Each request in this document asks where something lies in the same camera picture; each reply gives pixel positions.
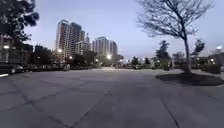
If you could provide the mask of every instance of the skyscraper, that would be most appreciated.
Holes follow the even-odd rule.
[[[65,57],[66,42],[68,39],[68,35],[67,35],[68,27],[69,27],[69,24],[68,24],[68,21],[66,21],[66,20],[61,20],[58,23],[55,49],[62,50],[62,53],[60,53],[60,54],[63,58]]]
[[[80,41],[82,27],[79,24],[62,20],[58,23],[56,50],[61,49],[61,57],[69,57],[75,54],[76,43]]]
[[[87,33],[84,41],[79,41],[76,43],[76,53],[83,55],[86,51],[90,51],[89,34]]]
[[[116,56],[117,51],[118,51],[118,47],[117,47],[116,42],[110,41],[110,53],[111,53],[111,55]]]
[[[110,54],[109,40],[106,37],[96,38],[92,43],[92,51],[105,56]]]
[[[79,36],[79,41],[84,41],[84,39],[85,39],[85,31],[81,30],[80,36]]]
[[[110,55],[117,55],[117,44],[114,41],[109,41],[106,37],[99,37],[96,38],[92,42],[91,50],[102,54],[104,56]]]

